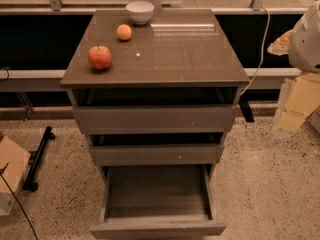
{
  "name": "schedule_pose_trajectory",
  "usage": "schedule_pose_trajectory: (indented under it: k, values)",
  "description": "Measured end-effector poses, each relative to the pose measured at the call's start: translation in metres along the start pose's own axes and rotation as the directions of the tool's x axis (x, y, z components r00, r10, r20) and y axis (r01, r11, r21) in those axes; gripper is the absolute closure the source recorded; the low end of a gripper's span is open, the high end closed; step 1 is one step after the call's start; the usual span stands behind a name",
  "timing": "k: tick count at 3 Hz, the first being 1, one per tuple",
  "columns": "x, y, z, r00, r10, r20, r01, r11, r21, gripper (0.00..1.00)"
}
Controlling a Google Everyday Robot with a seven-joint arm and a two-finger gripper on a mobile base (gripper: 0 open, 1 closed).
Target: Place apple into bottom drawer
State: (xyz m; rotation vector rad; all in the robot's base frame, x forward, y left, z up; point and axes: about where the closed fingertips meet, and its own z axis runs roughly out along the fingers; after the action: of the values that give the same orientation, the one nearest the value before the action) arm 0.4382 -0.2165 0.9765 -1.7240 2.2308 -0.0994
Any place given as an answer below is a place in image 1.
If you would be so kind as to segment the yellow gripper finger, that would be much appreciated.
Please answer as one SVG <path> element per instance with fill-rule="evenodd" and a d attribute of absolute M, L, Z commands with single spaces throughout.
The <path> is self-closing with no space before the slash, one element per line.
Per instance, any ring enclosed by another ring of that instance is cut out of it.
<path fill-rule="evenodd" d="M 289 53 L 291 34 L 291 30 L 286 31 L 269 45 L 267 52 L 277 56 L 287 55 Z"/>
<path fill-rule="evenodd" d="M 291 137 L 319 106 L 319 74 L 307 73 L 294 80 L 285 79 L 273 118 L 273 136 L 276 139 Z"/>

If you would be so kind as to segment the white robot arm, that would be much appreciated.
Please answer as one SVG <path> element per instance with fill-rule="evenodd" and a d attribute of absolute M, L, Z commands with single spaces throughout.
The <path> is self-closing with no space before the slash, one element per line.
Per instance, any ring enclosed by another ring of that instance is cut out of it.
<path fill-rule="evenodd" d="M 292 30 L 267 49 L 272 55 L 287 55 L 292 67 L 301 71 L 281 85 L 272 134 L 285 139 L 295 134 L 320 106 L 320 0 L 316 0 Z"/>

